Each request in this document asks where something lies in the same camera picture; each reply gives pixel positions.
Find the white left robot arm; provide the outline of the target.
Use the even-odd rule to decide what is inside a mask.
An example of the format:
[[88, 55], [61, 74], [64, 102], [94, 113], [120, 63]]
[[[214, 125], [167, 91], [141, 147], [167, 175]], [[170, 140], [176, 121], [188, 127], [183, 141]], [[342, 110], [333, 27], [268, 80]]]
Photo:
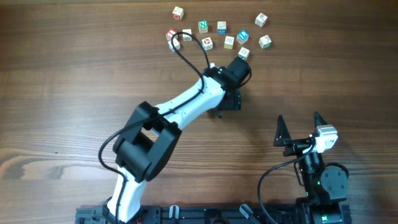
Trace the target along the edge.
[[144, 101], [125, 127], [110, 136], [118, 180], [103, 205], [110, 223], [128, 223], [138, 213], [146, 184], [169, 161], [183, 129], [208, 110], [238, 110], [240, 87], [252, 76], [249, 64], [236, 57], [227, 67], [204, 69], [192, 87], [156, 106]]

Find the green N block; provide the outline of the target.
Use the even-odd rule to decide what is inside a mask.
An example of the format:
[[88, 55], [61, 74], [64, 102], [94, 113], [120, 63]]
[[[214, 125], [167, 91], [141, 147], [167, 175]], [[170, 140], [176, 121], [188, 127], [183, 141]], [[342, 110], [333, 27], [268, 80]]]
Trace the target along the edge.
[[198, 31], [201, 34], [207, 33], [208, 32], [208, 21], [203, 20], [198, 22]]

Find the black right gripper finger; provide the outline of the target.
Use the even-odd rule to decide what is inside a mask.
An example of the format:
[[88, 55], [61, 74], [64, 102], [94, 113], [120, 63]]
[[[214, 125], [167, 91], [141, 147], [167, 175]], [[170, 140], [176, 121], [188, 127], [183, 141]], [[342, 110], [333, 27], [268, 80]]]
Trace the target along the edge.
[[319, 112], [314, 112], [313, 114], [313, 121], [314, 121], [314, 126], [318, 127], [318, 126], [323, 126], [323, 125], [327, 125], [328, 123], [321, 117], [321, 115], [319, 114]]
[[284, 147], [291, 144], [292, 138], [285, 123], [284, 117], [280, 114], [277, 118], [277, 129], [274, 138], [274, 147]]

